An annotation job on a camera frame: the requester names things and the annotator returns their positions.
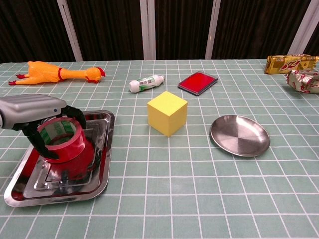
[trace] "orange rubber chicken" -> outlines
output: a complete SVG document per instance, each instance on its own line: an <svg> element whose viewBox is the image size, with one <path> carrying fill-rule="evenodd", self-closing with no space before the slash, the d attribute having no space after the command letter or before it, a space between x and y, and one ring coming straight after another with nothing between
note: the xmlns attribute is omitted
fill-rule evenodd
<svg viewBox="0 0 319 239"><path fill-rule="evenodd" d="M86 70L67 70L56 65L51 65L42 61L29 61L28 74L16 75L20 81L9 81L9 85L33 85L42 82L60 82L68 78L85 78L88 82L98 83L105 72L100 67L91 67Z"/></svg>

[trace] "white glue tube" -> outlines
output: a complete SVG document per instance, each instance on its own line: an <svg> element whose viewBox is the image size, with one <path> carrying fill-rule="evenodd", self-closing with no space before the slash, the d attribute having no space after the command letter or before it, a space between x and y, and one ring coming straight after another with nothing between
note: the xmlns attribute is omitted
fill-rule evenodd
<svg viewBox="0 0 319 239"><path fill-rule="evenodd" d="M146 89L159 86L164 81L164 76L153 75L137 81L130 82L130 91L137 93Z"/></svg>

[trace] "yellow cube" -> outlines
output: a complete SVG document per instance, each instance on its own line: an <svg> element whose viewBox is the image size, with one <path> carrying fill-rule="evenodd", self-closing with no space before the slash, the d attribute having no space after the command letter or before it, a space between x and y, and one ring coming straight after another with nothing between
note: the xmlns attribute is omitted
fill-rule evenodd
<svg viewBox="0 0 319 239"><path fill-rule="evenodd" d="M168 91L148 102L149 125L170 137L186 123L188 102Z"/></svg>

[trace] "stainless steel dish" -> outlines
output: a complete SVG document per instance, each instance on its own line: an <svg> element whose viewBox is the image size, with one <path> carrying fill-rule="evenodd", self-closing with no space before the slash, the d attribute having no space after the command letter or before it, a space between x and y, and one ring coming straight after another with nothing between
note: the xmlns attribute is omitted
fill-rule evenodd
<svg viewBox="0 0 319 239"><path fill-rule="evenodd" d="M227 152L244 157L258 156L270 146L266 130L243 116L219 117L211 125L210 137Z"/></svg>
<svg viewBox="0 0 319 239"><path fill-rule="evenodd" d="M93 157L86 159L87 164L72 163L71 160L53 165L38 154L33 157L31 145L4 193L9 206L88 200L105 189L109 178L114 115L109 111L83 113L87 123L84 134L91 142ZM85 173L79 177L79 171Z"/></svg>

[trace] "yellow snack wrapper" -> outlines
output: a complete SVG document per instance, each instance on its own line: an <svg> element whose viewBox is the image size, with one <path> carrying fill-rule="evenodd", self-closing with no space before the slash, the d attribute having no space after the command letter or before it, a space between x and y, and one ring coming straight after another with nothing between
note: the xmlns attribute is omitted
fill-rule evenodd
<svg viewBox="0 0 319 239"><path fill-rule="evenodd" d="M319 61L319 56L307 54L268 56L266 74L283 74L292 70L312 70Z"/></svg>
<svg viewBox="0 0 319 239"><path fill-rule="evenodd" d="M293 70L287 75L287 83L296 91L319 94L319 72Z"/></svg>

